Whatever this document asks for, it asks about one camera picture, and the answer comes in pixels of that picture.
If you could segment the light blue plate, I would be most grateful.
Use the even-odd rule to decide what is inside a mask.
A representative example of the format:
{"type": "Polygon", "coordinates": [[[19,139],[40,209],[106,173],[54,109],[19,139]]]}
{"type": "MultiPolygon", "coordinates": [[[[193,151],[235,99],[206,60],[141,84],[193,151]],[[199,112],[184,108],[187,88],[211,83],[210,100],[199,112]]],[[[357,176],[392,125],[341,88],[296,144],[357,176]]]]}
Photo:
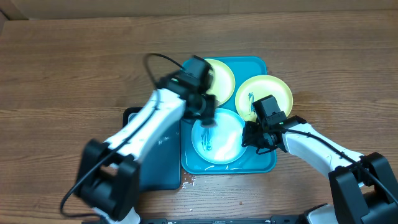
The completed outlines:
{"type": "Polygon", "coordinates": [[[192,145],[198,155],[213,164],[228,164],[246,151],[242,146],[244,120],[234,111],[216,109],[215,125],[204,128],[197,120],[192,128],[192,145]]]}

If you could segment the green scrubbing sponge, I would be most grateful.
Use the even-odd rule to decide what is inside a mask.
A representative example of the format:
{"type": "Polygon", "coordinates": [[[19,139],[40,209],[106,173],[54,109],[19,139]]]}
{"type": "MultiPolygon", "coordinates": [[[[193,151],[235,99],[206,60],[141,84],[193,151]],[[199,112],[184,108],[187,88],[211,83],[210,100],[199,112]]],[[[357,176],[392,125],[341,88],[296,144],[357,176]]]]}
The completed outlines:
{"type": "Polygon", "coordinates": [[[203,128],[212,128],[216,126],[216,122],[213,119],[204,119],[201,121],[201,127],[203,128]]]}

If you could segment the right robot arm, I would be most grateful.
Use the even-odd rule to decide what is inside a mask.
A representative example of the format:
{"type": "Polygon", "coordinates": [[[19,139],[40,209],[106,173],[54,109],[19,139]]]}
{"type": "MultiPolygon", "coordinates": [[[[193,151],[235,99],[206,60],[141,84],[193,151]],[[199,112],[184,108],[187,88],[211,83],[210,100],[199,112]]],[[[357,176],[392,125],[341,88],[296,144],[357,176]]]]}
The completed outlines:
{"type": "Polygon", "coordinates": [[[256,147],[258,154],[281,149],[328,179],[333,203],[306,211],[300,223],[397,223],[397,179],[380,153],[350,151],[299,116],[246,122],[242,145],[256,147]]]}

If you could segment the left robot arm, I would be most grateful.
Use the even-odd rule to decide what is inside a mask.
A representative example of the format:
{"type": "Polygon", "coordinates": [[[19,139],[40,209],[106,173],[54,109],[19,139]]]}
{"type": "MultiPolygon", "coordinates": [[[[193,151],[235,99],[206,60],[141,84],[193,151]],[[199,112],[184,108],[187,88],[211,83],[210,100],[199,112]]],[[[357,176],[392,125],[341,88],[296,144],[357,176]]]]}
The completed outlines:
{"type": "Polygon", "coordinates": [[[154,82],[154,92],[134,119],[103,142],[90,140],[81,156],[75,185],[100,223],[139,223],[135,212],[141,164],[158,138],[184,117],[214,122],[215,96],[207,94],[209,68],[183,68],[154,82]]]}

